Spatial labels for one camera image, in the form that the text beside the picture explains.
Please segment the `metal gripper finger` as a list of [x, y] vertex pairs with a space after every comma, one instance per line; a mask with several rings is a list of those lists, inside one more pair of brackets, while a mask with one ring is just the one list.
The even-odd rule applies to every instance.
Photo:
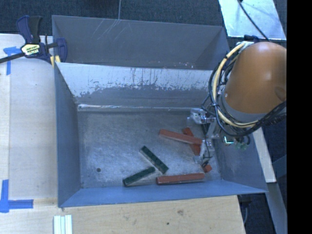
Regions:
[[196, 164], [208, 164], [213, 158], [213, 153], [215, 149], [213, 145], [206, 140], [203, 140], [202, 143], [195, 144], [194, 147], [194, 162]]
[[200, 108], [192, 108], [187, 117], [188, 125], [204, 125], [215, 122], [215, 117], [207, 111]]

